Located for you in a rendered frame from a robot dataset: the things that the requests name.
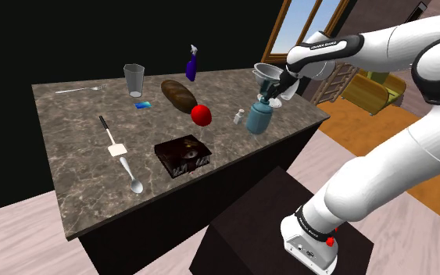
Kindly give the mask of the red apple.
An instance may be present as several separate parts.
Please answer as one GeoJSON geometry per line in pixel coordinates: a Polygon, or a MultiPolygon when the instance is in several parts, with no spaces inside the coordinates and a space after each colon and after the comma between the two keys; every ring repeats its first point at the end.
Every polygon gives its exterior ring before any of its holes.
{"type": "Polygon", "coordinates": [[[191,119],[196,125],[205,127],[212,122],[212,114],[205,105],[196,105],[191,110],[191,119]]]}

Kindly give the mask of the brown bread loaf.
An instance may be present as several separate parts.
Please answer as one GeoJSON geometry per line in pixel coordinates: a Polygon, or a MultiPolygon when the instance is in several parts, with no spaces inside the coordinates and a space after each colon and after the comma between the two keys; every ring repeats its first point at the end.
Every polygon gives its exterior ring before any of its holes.
{"type": "Polygon", "coordinates": [[[161,90],[171,104],[183,113],[190,114],[198,104],[195,96],[178,81],[163,81],[161,90]]]}

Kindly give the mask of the blue spray bottle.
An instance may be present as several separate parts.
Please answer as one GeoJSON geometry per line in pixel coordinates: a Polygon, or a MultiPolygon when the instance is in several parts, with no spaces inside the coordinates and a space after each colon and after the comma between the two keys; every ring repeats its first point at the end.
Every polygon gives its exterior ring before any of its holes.
{"type": "Polygon", "coordinates": [[[186,71],[185,76],[190,80],[194,81],[197,71],[197,60],[196,60],[196,54],[198,49],[191,45],[191,60],[186,65],[186,71]]]}

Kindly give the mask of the wooden framed window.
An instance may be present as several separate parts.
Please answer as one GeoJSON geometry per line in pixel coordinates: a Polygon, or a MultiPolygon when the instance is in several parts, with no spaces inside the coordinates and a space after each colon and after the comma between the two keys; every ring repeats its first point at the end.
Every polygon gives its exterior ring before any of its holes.
{"type": "Polygon", "coordinates": [[[321,30],[328,37],[342,24],[351,0],[284,0],[261,61],[282,63],[289,49],[321,30]]]}

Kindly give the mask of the dark robot stand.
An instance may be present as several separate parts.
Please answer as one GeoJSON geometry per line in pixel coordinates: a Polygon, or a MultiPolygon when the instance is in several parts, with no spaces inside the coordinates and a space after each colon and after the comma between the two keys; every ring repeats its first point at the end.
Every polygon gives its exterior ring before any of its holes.
{"type": "Polygon", "coordinates": [[[281,221],[313,193],[276,168],[215,218],[189,270],[193,275],[316,275],[284,250],[281,221]]]}

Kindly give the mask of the orange rug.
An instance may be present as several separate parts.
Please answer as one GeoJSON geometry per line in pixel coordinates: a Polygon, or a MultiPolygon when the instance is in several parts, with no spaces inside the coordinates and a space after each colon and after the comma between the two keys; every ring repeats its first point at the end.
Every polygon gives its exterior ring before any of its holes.
{"type": "MultiPolygon", "coordinates": [[[[418,116],[395,105],[374,116],[342,99],[320,103],[317,107],[330,116],[319,129],[356,156],[366,155],[381,142],[419,120],[418,116]]],[[[409,194],[440,215],[440,176],[411,188],[409,194]]]]}

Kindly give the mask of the wooden ladder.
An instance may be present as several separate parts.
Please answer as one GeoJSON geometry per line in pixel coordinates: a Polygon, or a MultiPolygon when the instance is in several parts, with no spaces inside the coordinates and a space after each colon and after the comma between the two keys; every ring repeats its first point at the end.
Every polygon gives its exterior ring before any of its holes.
{"type": "Polygon", "coordinates": [[[333,73],[322,81],[310,102],[314,105],[323,102],[334,102],[358,71],[358,67],[344,62],[337,62],[333,73]]]}

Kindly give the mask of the teal bottle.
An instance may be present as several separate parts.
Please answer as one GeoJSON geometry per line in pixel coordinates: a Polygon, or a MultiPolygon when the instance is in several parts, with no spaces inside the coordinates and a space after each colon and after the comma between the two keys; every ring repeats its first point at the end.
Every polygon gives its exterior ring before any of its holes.
{"type": "Polygon", "coordinates": [[[245,126],[251,134],[262,134],[268,128],[272,115],[273,108],[261,98],[252,105],[245,126]]]}

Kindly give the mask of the grey glass cup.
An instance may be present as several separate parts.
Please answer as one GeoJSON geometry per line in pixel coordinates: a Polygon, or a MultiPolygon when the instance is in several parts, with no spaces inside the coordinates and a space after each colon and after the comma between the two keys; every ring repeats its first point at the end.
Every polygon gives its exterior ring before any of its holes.
{"type": "Polygon", "coordinates": [[[145,68],[136,63],[131,63],[123,67],[123,72],[129,95],[133,98],[141,97],[145,68]]]}

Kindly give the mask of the grey bowl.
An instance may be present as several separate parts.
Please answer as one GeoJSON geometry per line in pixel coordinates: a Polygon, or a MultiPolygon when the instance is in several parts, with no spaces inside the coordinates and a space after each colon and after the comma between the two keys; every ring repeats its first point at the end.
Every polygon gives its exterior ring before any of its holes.
{"type": "Polygon", "coordinates": [[[283,70],[267,63],[258,62],[254,65],[252,72],[254,73],[256,83],[260,86],[259,93],[264,95],[272,83],[280,80],[283,70]]]}

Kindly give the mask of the dark book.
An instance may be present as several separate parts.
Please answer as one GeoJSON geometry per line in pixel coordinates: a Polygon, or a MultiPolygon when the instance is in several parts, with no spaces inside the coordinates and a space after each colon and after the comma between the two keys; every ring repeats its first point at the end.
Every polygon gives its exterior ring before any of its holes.
{"type": "Polygon", "coordinates": [[[192,134],[157,144],[154,152],[172,178],[209,164],[212,155],[192,134]]]}

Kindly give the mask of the silver fork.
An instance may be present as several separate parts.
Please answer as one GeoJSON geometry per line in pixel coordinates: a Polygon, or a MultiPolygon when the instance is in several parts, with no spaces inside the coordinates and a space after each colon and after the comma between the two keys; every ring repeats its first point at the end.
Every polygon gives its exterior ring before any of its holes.
{"type": "Polygon", "coordinates": [[[83,90],[99,91],[99,90],[102,90],[106,87],[107,87],[106,84],[102,84],[102,85],[94,86],[94,87],[81,87],[81,88],[75,88],[75,89],[69,89],[69,90],[56,91],[55,93],[56,94],[64,94],[64,93],[69,93],[69,92],[74,92],[74,91],[83,91],[83,90]]]}

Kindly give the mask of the silver spoon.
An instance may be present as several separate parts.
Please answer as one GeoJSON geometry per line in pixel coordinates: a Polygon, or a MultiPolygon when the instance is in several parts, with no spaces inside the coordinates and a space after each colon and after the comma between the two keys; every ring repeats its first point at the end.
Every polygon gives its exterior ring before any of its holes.
{"type": "Polygon", "coordinates": [[[139,181],[137,178],[134,177],[133,173],[131,172],[131,168],[128,165],[127,160],[124,157],[120,157],[120,163],[122,164],[123,168],[127,171],[131,178],[131,190],[136,193],[140,194],[143,192],[143,184],[141,181],[139,181]]]}

